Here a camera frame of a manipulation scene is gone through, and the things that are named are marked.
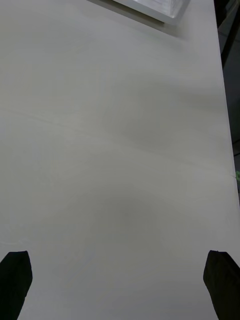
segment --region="white surface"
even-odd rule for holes
[[[114,0],[161,22],[177,25],[190,0]]]
[[[0,2],[0,257],[19,320],[216,319],[209,250],[240,264],[211,0],[178,38],[87,0]]]

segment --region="white table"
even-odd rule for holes
[[[19,320],[216,319],[209,250],[240,264],[212,0],[160,30],[87,0],[0,2],[0,258]]]

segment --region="white tray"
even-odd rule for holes
[[[190,0],[113,0],[164,23],[176,25]]]

